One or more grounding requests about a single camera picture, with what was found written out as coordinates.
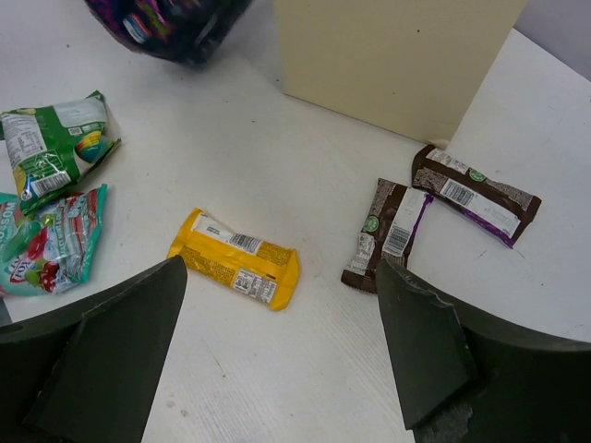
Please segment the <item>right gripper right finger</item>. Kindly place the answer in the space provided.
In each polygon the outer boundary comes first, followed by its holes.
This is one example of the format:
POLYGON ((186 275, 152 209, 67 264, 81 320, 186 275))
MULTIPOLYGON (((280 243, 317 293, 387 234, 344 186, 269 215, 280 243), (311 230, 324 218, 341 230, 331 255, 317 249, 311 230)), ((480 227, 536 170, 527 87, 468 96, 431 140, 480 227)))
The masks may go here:
POLYGON ((590 346, 469 305, 389 259, 380 315, 417 442, 586 442, 590 346))

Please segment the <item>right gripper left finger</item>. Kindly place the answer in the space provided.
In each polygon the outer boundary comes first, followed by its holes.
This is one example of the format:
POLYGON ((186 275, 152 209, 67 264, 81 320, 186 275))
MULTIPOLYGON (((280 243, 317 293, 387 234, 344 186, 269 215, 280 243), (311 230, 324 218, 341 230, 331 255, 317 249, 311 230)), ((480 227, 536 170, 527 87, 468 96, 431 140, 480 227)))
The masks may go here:
POLYGON ((180 257, 37 317, 1 315, 4 442, 140 442, 187 287, 180 257))

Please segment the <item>dark blue purple snack bag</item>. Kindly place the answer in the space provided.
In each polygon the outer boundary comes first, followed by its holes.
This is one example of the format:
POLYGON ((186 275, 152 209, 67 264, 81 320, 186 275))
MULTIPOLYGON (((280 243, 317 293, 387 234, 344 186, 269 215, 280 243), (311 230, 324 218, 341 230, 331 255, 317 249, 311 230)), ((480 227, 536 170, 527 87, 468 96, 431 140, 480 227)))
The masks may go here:
POLYGON ((251 0, 87 0, 92 15, 127 49, 202 68, 251 0))

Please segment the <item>teal Fox's candy bag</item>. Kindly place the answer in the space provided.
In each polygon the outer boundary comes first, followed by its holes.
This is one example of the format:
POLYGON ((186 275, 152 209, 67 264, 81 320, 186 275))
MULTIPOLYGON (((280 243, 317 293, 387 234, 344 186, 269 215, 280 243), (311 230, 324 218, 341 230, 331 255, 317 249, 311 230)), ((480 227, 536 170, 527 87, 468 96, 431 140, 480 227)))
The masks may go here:
POLYGON ((88 281, 107 186, 59 198, 25 215, 1 195, 1 295, 64 293, 88 281))

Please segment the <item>cream paper bag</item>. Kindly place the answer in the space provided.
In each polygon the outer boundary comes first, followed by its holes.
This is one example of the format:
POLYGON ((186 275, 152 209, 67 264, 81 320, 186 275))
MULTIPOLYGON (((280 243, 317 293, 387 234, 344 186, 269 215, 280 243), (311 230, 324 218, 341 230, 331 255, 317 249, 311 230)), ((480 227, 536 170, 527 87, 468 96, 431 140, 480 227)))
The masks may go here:
POLYGON ((524 8, 521 0, 277 1, 283 90, 447 143, 524 8))

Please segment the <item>brown chocolate bar upper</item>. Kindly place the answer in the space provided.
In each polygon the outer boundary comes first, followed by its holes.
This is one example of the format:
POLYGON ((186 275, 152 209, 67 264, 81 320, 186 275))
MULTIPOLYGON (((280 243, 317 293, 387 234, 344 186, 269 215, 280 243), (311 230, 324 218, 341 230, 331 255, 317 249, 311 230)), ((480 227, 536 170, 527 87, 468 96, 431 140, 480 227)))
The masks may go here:
POLYGON ((461 213, 509 248, 514 247, 541 207, 541 198, 494 181, 433 145, 413 159, 413 187, 461 213))

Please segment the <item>brown chocolate bar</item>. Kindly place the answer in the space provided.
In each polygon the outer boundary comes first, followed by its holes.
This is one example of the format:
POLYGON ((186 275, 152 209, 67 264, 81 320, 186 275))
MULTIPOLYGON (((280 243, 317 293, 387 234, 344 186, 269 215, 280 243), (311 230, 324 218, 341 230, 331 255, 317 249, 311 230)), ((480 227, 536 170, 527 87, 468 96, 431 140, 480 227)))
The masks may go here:
POLYGON ((541 198, 494 181, 433 145, 413 159, 413 187, 461 213, 509 248, 514 247, 541 207, 541 198))
POLYGON ((380 178, 368 216, 358 235, 356 252, 341 282, 366 293, 377 291, 377 267, 387 258, 407 267, 416 232, 433 196, 380 178))

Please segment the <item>brown chocolate bar lower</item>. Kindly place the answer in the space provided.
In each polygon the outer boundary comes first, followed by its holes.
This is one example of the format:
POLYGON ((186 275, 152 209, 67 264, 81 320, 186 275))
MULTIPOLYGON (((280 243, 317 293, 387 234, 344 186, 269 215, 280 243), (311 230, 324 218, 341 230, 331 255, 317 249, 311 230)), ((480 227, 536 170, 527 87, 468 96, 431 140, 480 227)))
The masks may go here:
POLYGON ((387 258, 407 267, 416 232, 433 196, 380 178, 368 216, 358 235, 356 252, 341 282, 366 293, 377 291, 377 267, 387 258))

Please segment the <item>yellow snack bar wrapper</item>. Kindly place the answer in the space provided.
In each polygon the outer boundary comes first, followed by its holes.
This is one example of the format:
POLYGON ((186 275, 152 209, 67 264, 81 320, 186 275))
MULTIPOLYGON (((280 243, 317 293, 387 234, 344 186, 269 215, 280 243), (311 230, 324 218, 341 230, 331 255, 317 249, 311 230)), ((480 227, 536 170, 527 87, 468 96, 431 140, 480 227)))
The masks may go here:
POLYGON ((180 256, 189 269, 274 311, 289 305, 300 276, 294 249, 237 233, 199 208, 181 225, 167 256, 180 256))

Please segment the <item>green snack packet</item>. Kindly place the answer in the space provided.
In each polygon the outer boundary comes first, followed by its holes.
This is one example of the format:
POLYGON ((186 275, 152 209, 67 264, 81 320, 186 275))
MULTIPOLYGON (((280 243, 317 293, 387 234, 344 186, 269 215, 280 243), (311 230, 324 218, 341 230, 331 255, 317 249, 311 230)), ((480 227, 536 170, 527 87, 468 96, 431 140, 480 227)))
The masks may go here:
POLYGON ((81 182, 121 144, 99 91, 71 102, 1 113, 19 208, 28 215, 81 182))

